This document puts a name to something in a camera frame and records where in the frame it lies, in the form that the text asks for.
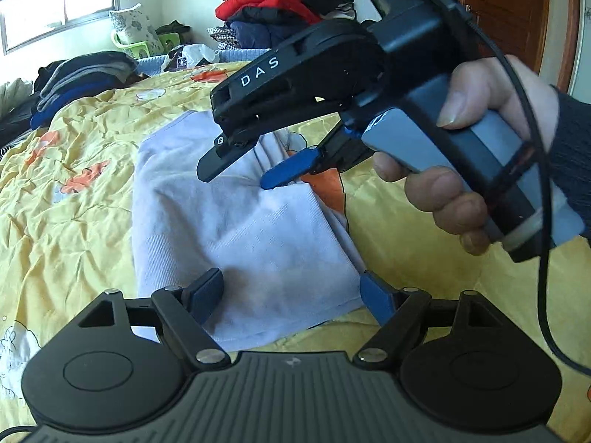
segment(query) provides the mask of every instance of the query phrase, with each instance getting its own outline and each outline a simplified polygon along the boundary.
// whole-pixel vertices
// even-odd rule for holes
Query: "pile of clothes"
[[[17,78],[0,84],[0,158],[13,148],[13,141],[28,129],[28,122],[21,122],[21,114],[32,99],[33,83]]]
[[[138,63],[122,52],[103,51],[55,62],[39,71],[35,81],[36,107],[31,129],[49,126],[64,106],[83,97],[96,96],[135,82]]]
[[[273,48],[324,18],[354,17],[351,0],[225,0],[216,17],[224,26],[208,28],[219,49]]]

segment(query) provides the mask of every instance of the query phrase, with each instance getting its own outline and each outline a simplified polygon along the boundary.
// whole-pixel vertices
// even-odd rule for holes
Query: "wooden door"
[[[540,71],[550,0],[460,0],[506,53]]]

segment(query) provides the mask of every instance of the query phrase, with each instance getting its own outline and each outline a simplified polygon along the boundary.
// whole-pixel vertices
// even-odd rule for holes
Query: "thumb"
[[[451,74],[447,99],[437,126],[457,129],[479,121],[487,109],[499,109],[513,87],[496,58],[462,63]]]

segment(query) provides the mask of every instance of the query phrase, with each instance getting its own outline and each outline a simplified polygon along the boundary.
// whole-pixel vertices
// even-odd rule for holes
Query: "black cable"
[[[536,115],[531,107],[530,99],[524,90],[524,87],[515,73],[515,70],[510,65],[509,60],[499,49],[499,47],[473,22],[468,21],[468,26],[478,35],[480,40],[491,49],[494,56],[498,58],[501,66],[509,76],[511,84],[515,87],[515,93],[519,98],[521,107],[525,114],[525,119],[530,128],[531,143],[536,152],[536,160],[538,163],[538,171],[540,176],[540,190],[542,192],[542,251],[540,252],[540,267],[538,270],[538,322],[540,330],[544,336],[546,344],[552,353],[562,361],[566,366],[578,371],[584,375],[591,376],[591,368],[573,361],[566,356],[558,347],[558,344],[552,336],[550,324],[548,322],[548,268],[550,263],[550,246],[552,243],[552,193],[550,183],[550,161],[544,143],[540,128],[538,127]]]
[[[30,433],[31,431],[35,431],[36,429],[36,426],[14,426],[12,428],[8,428],[0,433],[0,441],[16,433]]]

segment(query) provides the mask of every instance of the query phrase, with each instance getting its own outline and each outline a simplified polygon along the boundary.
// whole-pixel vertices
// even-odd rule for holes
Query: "hand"
[[[558,95],[538,75],[514,56],[507,57],[527,92],[549,150],[558,125]],[[463,63],[451,75],[449,93],[437,125],[453,130],[479,121],[486,109],[497,110],[523,139],[530,138],[515,88],[496,58]],[[385,181],[397,181],[408,170],[384,153],[373,156],[373,167]],[[482,226],[488,218],[486,204],[477,193],[466,193],[456,172],[439,166],[406,180],[409,201],[419,210],[433,213],[437,226],[460,235],[462,246],[470,254],[483,254],[490,241]]]

